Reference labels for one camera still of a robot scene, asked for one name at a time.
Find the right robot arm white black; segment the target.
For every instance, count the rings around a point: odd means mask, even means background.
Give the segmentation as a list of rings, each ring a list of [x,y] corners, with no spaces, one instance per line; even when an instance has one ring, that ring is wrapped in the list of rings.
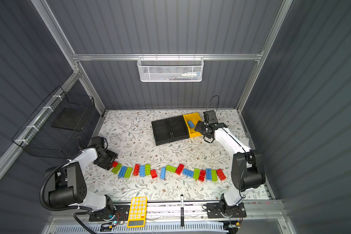
[[[242,202],[246,190],[256,189],[266,182],[262,154],[239,141],[224,123],[199,121],[194,130],[220,143],[232,156],[232,185],[221,196],[218,208],[223,215],[231,216]]]

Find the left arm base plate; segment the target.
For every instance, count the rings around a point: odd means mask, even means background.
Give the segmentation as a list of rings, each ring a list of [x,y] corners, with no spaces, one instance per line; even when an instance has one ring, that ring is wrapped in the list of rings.
[[[101,211],[94,212],[89,216],[89,221],[126,221],[128,219],[129,210],[129,205],[115,205],[114,211],[111,211],[109,209],[103,209]]]

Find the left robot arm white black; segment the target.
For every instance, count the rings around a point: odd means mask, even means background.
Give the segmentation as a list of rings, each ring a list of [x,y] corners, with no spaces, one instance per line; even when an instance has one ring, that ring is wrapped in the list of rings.
[[[85,149],[80,137],[76,142],[80,151],[73,159],[46,170],[40,203],[50,211],[81,209],[97,220],[112,220],[117,211],[111,198],[88,191],[83,170],[92,163],[109,171],[118,154],[108,150],[108,141],[101,136],[91,138]]]

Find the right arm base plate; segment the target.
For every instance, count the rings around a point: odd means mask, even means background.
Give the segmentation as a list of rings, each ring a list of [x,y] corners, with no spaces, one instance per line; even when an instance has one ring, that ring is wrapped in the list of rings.
[[[208,218],[245,218],[247,216],[244,203],[234,206],[223,205],[220,202],[209,202],[203,206]]]

